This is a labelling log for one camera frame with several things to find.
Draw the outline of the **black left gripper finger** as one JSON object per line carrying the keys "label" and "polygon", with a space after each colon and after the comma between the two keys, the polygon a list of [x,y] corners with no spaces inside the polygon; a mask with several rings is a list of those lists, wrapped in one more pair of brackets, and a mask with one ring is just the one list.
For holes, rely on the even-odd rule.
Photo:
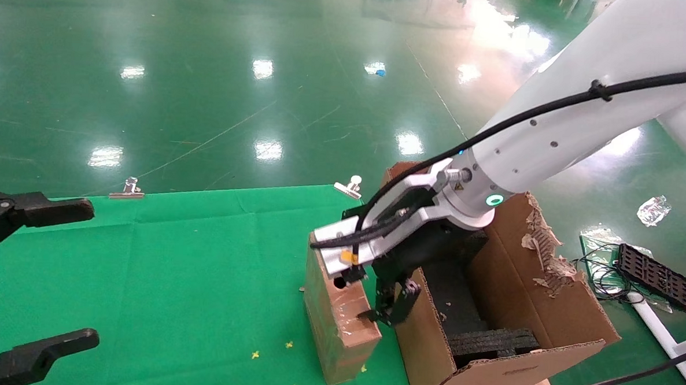
{"label": "black left gripper finger", "polygon": [[36,384],[46,378],[60,358],[98,345],[98,332],[85,328],[13,347],[0,353],[0,385]]}
{"label": "black left gripper finger", "polygon": [[0,243],[24,227],[40,228],[89,221],[94,218],[93,207],[87,198],[52,201],[41,192],[0,192]]}

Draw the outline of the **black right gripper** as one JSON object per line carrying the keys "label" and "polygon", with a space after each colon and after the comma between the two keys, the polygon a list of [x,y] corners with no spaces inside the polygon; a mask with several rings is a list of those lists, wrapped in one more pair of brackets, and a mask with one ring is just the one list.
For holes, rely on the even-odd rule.
{"label": "black right gripper", "polygon": [[[417,269],[467,266],[488,241],[484,230],[468,230],[448,220],[427,222],[396,247],[372,263],[375,273],[375,306],[358,318],[390,327],[407,320],[419,296],[421,285],[414,280]],[[366,280],[365,265],[351,265],[335,274],[332,283],[344,289]]]}

